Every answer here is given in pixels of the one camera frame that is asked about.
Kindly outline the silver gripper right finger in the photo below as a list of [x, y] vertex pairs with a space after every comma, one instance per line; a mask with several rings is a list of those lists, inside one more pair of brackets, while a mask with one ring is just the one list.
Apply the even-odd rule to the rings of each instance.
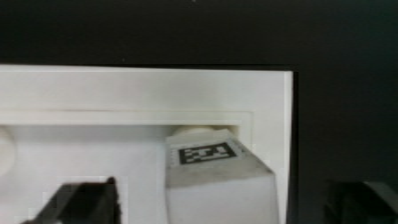
[[324, 224], [398, 224], [398, 192], [386, 183], [329, 183]]

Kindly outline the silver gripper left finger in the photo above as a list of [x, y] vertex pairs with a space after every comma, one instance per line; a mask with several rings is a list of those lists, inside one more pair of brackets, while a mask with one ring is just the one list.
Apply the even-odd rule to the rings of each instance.
[[105, 182], [65, 184], [24, 224], [121, 224], [116, 178]]

